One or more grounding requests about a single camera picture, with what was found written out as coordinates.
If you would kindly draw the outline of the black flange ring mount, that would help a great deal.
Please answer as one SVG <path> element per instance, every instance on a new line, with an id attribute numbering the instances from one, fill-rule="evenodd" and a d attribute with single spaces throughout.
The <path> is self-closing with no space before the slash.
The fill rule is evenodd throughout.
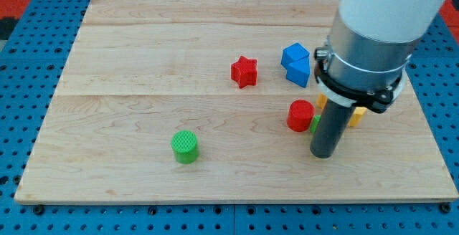
<path id="1" fill-rule="evenodd" d="M 383 72 L 373 73 L 351 68 L 338 71 L 338 76 L 332 77 L 331 64 L 337 62 L 339 65 L 346 65 L 346 63 L 341 61 L 330 47 L 316 48 L 314 59 L 316 61 L 314 77 L 319 90 L 329 100 L 342 107 L 365 107 L 381 114 L 399 97 L 407 81 L 407 75 L 402 68 L 396 70 L 394 80 L 381 88 L 374 86 L 379 77 L 385 76 Z"/>

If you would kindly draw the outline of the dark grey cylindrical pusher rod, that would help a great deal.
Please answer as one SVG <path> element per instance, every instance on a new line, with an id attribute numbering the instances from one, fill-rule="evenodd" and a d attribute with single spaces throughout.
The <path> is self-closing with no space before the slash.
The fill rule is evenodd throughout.
<path id="1" fill-rule="evenodd" d="M 310 151 L 317 158 L 330 158 L 335 151 L 355 107 L 345 107 L 327 100 L 313 135 Z"/>

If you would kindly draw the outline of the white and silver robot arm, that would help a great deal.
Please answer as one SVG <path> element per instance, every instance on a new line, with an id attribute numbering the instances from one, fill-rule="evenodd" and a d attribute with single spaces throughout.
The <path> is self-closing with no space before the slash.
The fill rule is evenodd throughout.
<path id="1" fill-rule="evenodd" d="M 406 64 L 444 0 L 340 0 L 316 48 L 314 76 L 327 102 L 311 141 L 330 157 L 356 107 L 385 112 L 406 82 Z"/>

